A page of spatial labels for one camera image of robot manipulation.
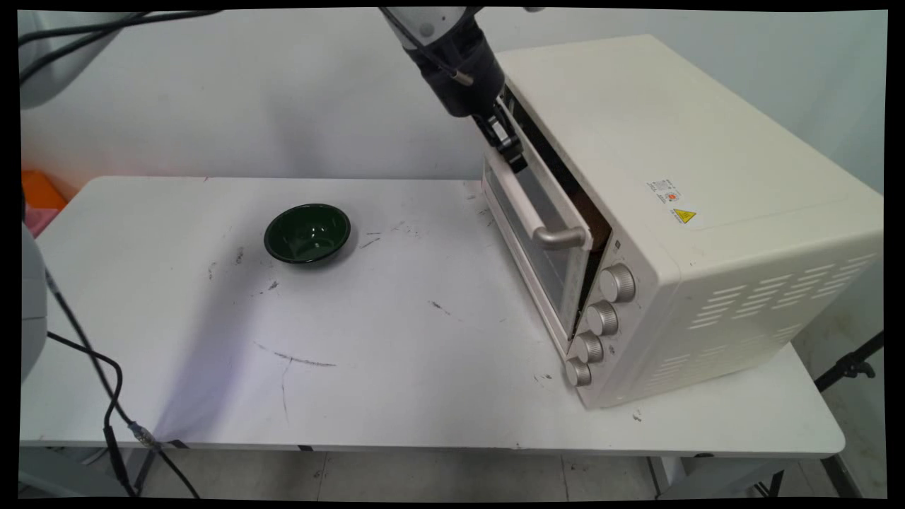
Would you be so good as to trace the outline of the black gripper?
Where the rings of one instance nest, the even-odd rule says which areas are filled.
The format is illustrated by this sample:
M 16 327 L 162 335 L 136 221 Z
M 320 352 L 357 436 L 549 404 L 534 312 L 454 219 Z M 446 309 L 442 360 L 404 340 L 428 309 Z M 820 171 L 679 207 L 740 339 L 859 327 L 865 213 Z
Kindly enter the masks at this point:
M 478 23 L 459 22 L 439 40 L 414 49 L 414 63 L 446 112 L 472 117 L 513 174 L 527 167 L 510 112 L 498 97 L 504 73 Z

